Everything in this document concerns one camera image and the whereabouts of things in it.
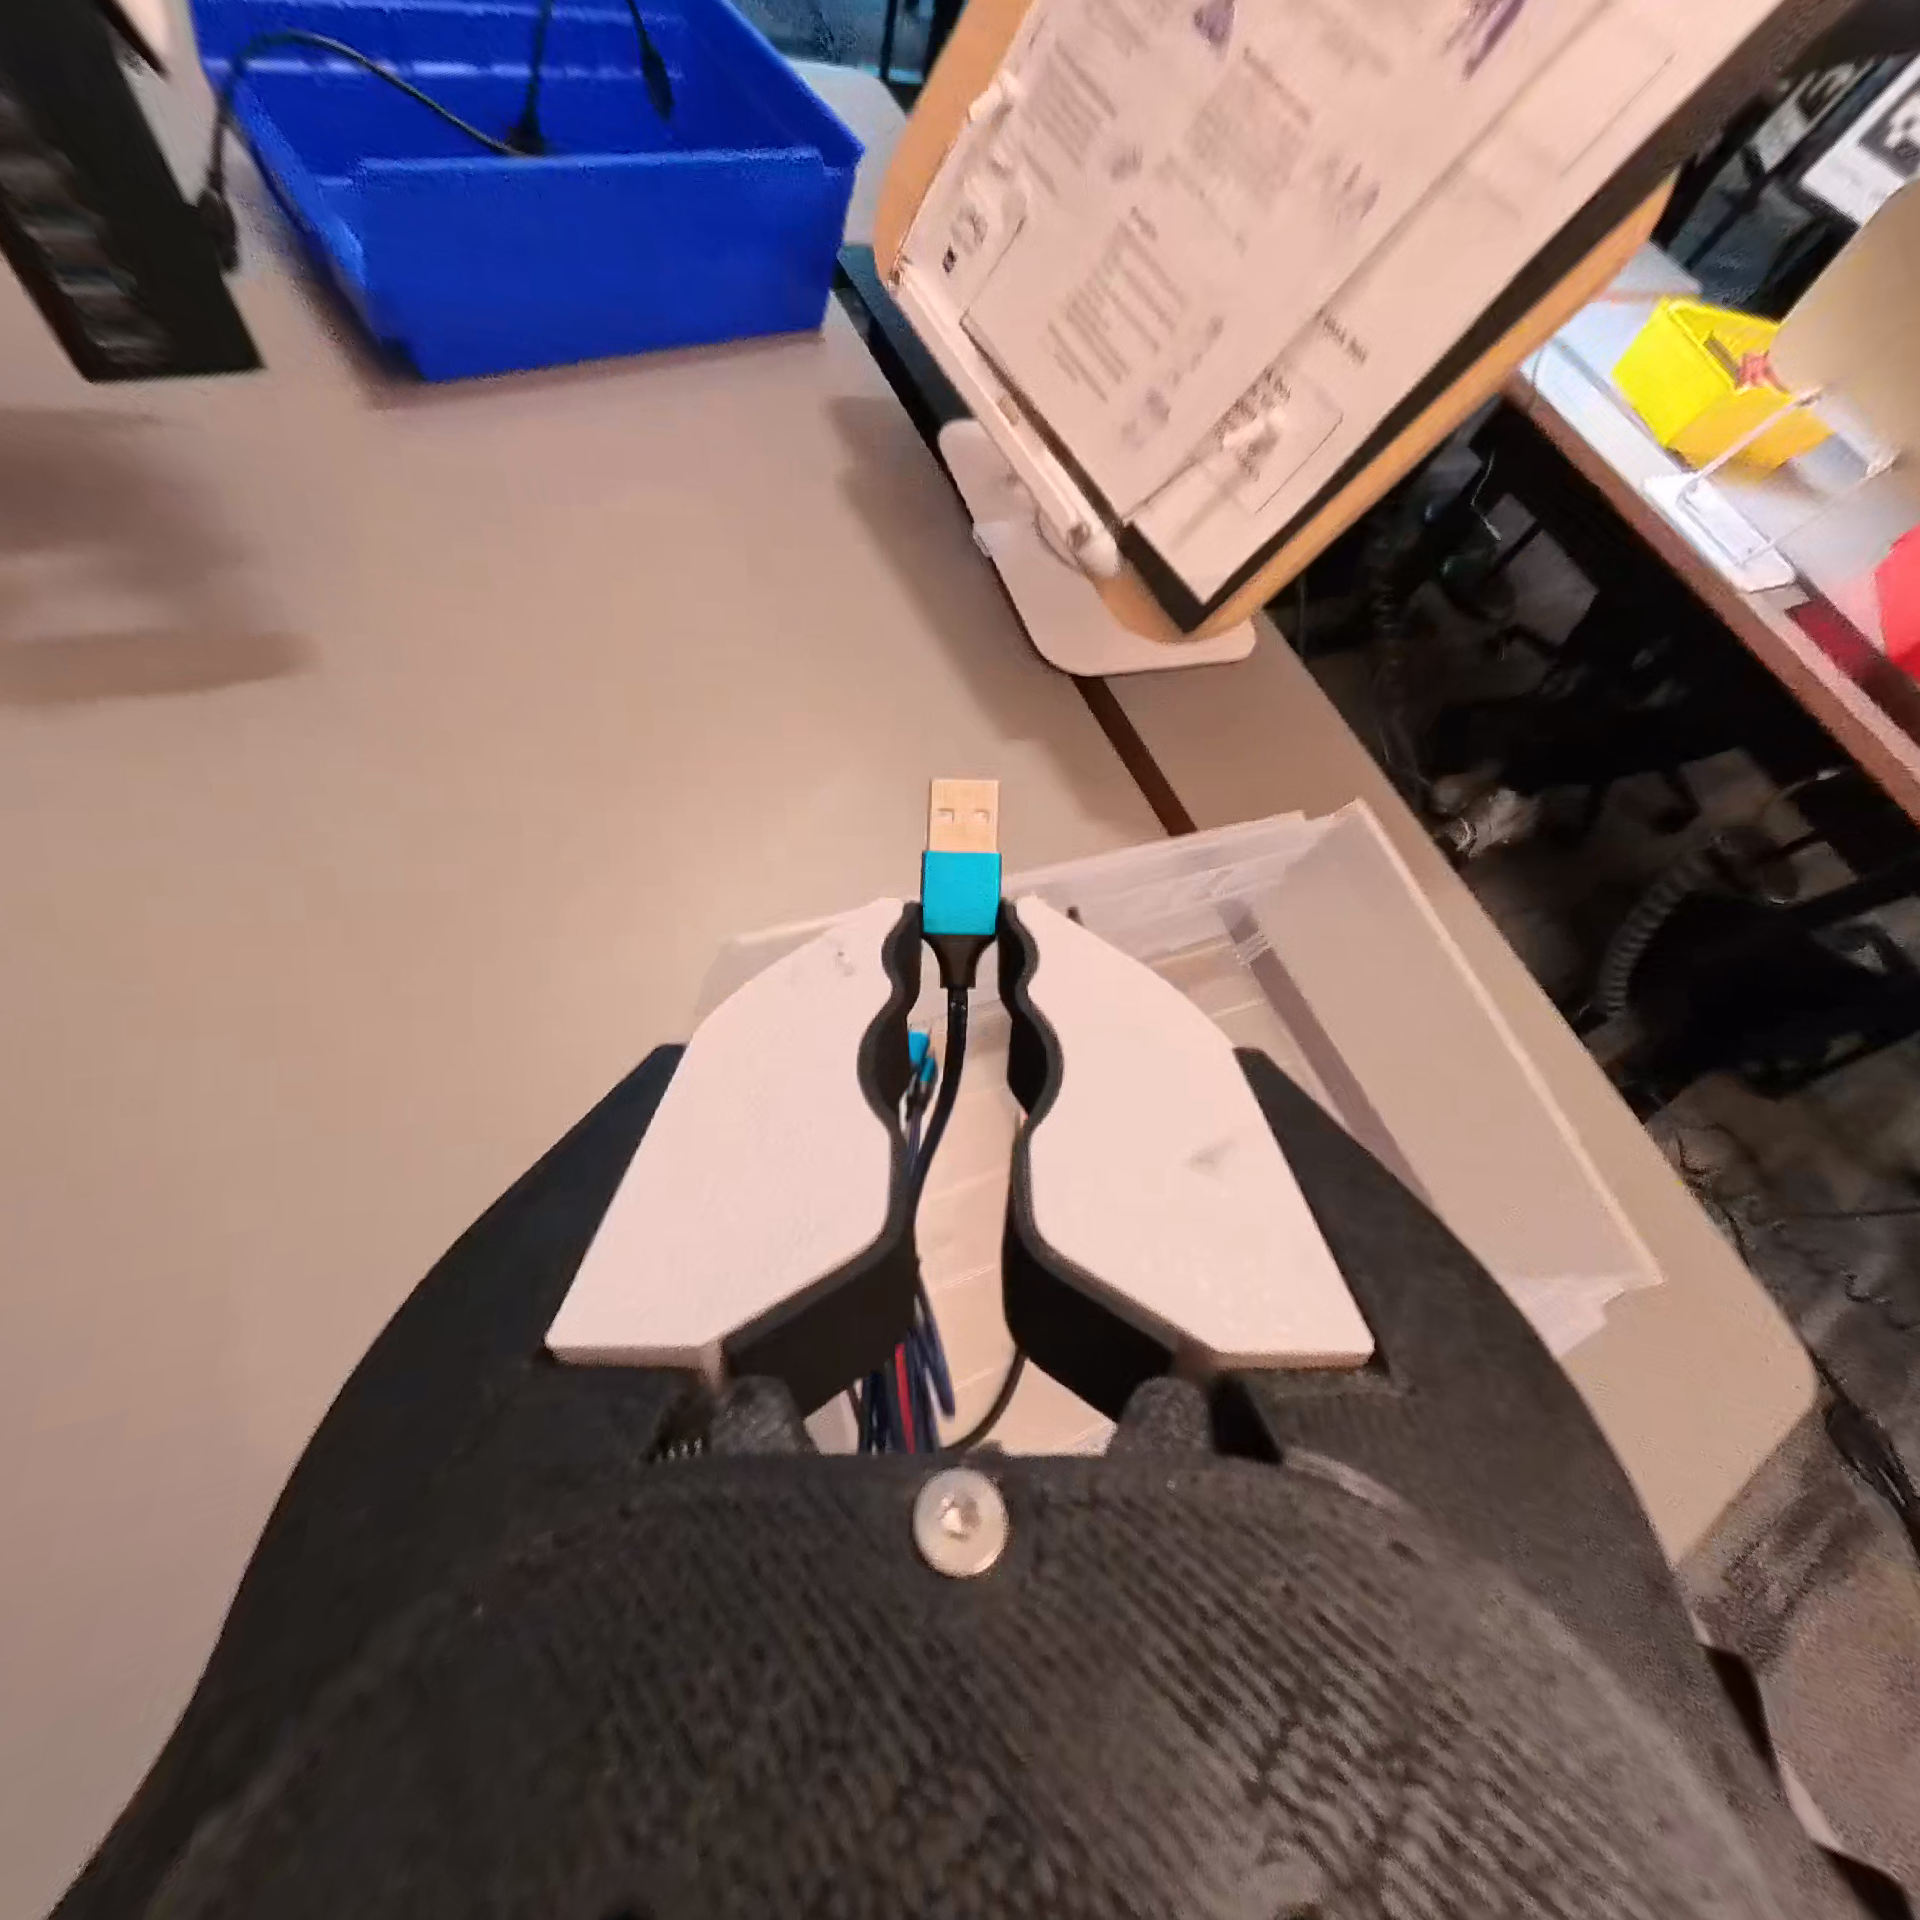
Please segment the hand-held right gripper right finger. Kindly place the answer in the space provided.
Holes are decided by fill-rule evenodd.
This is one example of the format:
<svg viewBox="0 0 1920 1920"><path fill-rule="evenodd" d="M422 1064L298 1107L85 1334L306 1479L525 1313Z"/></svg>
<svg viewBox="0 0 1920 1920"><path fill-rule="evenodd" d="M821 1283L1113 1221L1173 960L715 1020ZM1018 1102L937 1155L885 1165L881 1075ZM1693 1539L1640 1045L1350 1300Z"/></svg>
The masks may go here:
<svg viewBox="0 0 1920 1920"><path fill-rule="evenodd" d="M1361 1369L1374 1333L1231 1038L1042 895L1005 904L1005 1320L1059 1379Z"/></svg>

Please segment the neighbouring work table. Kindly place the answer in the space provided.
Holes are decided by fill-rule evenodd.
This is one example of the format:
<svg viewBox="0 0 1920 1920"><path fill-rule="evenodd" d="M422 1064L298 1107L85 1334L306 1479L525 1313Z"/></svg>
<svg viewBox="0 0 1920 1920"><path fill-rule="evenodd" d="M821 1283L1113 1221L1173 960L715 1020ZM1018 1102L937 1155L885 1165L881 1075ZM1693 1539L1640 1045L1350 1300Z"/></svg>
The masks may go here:
<svg viewBox="0 0 1920 1920"><path fill-rule="evenodd" d="M1918 824L1918 683L1883 666L1874 571L1918 527L1918 466L1868 472L1852 442L1823 445L1766 476L1718 484L1728 512L1771 548L1766 565L1793 574L1748 589L1667 515L1685 481L1621 400L1617 365L1667 294L1701 283L1662 247L1640 247L1600 294L1502 384L1502 402L1554 447L1554 460L1605 506L1635 565L1741 644L1820 732Z"/></svg>

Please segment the clear plastic tray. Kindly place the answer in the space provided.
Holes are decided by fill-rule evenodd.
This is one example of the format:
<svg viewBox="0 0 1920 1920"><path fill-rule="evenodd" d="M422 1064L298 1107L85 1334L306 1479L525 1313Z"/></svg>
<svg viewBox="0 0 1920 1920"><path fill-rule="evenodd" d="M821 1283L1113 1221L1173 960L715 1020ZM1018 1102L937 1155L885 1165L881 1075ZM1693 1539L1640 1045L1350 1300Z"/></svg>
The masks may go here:
<svg viewBox="0 0 1920 1920"><path fill-rule="evenodd" d="M1286 1068L1554 1356L1662 1269L1366 801L1005 871Z"/></svg>

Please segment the acrylic stand with board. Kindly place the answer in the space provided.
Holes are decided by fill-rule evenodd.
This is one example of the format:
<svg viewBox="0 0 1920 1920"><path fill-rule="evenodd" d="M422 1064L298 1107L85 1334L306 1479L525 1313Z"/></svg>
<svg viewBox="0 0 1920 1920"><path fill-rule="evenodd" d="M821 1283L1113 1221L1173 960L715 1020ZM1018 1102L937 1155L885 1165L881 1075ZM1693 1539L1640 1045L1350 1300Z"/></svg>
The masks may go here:
<svg viewBox="0 0 1920 1920"><path fill-rule="evenodd" d="M1779 321L1773 372L1833 424L1826 445L1852 447L1864 484L1918 476L1918 187L1885 199ZM1773 472L1723 463L1688 469L1663 456L1680 472L1644 484L1655 508L1732 585L1788 589L1784 540L1764 532L1732 488L1764 484L1809 456Z"/></svg>

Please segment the yellow plastic bin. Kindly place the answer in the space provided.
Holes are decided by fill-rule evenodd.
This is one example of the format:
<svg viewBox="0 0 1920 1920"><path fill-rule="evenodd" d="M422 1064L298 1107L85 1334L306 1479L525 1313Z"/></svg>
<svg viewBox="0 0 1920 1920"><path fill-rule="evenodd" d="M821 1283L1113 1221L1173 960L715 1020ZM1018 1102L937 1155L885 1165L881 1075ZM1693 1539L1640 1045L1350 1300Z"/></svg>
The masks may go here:
<svg viewBox="0 0 1920 1920"><path fill-rule="evenodd" d="M1667 294L1612 379L1655 442L1688 469L1773 472L1833 438L1833 424L1773 372L1784 321Z"/></svg>

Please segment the black white marker tags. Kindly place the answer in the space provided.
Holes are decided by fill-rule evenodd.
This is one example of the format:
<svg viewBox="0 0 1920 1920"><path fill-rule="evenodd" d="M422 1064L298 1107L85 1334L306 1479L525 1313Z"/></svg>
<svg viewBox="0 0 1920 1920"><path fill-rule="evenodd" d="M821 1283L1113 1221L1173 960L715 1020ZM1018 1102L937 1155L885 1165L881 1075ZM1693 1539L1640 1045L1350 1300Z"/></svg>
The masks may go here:
<svg viewBox="0 0 1920 1920"><path fill-rule="evenodd" d="M1860 227L1918 179L1918 61L1833 66L1792 85L1748 151L1766 187Z"/></svg>

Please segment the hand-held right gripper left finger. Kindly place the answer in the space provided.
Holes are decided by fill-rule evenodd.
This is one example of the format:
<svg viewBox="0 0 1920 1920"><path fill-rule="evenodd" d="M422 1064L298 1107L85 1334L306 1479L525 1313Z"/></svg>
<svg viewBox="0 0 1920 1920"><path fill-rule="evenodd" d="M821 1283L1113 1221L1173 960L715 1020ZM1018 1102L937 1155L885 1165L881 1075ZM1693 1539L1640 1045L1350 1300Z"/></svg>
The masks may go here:
<svg viewBox="0 0 1920 1920"><path fill-rule="evenodd" d="M881 898L702 1016L548 1328L553 1360L849 1385L893 1350L917 984L917 906Z"/></svg>

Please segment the large white instruction sheet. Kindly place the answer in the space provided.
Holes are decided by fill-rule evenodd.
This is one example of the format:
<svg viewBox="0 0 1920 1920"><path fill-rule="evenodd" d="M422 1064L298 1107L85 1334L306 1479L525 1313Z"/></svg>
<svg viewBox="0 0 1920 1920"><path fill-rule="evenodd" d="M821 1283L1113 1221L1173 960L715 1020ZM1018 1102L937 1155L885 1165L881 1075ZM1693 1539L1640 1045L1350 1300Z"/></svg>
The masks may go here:
<svg viewBox="0 0 1920 1920"><path fill-rule="evenodd" d="M1130 532L1188 596L1209 602L1311 512L1362 442L1644 145L1693 104L1778 4L1600 4L1576 46L1550 61L1130 520L1112 515L965 319L1028 207L1005 124L1034 12L967 110L965 139L900 247L897 303L976 412L1000 421L1001 451L1053 508L1059 535L1095 554L1095 571L1119 565Z"/></svg>

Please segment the blue header exercise sheet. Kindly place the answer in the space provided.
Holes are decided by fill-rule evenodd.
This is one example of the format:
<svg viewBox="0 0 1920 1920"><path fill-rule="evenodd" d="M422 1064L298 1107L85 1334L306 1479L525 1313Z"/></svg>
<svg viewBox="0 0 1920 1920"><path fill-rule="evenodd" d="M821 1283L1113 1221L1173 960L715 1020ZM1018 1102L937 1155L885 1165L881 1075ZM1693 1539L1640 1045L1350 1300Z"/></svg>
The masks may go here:
<svg viewBox="0 0 1920 1920"><path fill-rule="evenodd" d="M1600 4L1039 4L1028 207L976 344L1112 515L1569 54Z"/></svg>

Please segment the red box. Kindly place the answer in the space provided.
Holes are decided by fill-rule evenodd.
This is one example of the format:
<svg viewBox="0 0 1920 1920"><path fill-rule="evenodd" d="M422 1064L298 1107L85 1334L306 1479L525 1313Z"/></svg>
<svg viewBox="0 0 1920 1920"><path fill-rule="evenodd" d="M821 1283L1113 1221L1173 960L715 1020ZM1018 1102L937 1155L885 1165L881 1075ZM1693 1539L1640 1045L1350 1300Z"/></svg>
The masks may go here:
<svg viewBox="0 0 1920 1920"><path fill-rule="evenodd" d="M1820 521L1798 560L1793 626L1860 688L1878 666L1918 683L1918 521Z"/></svg>

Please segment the wooden document stand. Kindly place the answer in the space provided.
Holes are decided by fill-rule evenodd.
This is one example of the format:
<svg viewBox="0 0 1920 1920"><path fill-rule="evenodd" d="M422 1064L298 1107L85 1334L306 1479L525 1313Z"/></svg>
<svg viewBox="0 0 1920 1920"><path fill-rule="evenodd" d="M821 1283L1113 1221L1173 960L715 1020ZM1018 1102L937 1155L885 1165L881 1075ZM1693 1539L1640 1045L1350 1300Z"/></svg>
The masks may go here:
<svg viewBox="0 0 1920 1920"><path fill-rule="evenodd" d="M900 133L877 203L877 276L945 383L942 359L897 303L900 247L942 160L965 139L967 110L995 82L1032 12L1034 4L971 4L965 12ZM1130 532L1119 540L1119 565L1095 571L1095 554L1059 535L1053 508L1034 497L1019 466L1001 451L1000 421L980 421L950 383L962 421L941 428L941 456L971 512L976 540L995 565L1042 658L1078 679L1249 658L1258 609L1618 273L1627 257L1652 235L1683 160L1734 110L1798 63L1842 12L1848 4L1778 4L1778 13L1715 70L1693 104L1644 145L1621 174L1492 304L1492 316L1474 321L1466 344L1418 383L1417 397L1362 442L1311 512L1209 602L1188 596Z"/></svg>

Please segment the slim black USB hub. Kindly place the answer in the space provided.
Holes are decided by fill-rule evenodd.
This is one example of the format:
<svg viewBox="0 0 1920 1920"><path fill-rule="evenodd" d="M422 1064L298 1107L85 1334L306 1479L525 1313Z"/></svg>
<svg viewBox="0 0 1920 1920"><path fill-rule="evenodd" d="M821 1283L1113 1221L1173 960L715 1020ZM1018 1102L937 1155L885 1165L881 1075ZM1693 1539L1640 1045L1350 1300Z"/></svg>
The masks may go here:
<svg viewBox="0 0 1920 1920"><path fill-rule="evenodd" d="M5 4L5 262L88 384L252 374L216 242L96 4Z"/></svg>

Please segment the blue plastic bin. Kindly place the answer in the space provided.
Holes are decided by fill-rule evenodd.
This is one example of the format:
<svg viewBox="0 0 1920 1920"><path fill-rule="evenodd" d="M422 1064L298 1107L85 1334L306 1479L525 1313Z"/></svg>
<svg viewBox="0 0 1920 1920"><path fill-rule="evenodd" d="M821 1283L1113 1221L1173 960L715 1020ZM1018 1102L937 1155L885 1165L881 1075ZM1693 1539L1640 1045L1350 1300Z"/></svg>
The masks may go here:
<svg viewBox="0 0 1920 1920"><path fill-rule="evenodd" d="M223 199L429 383L807 334L859 138L737 4L192 4Z"/></svg>

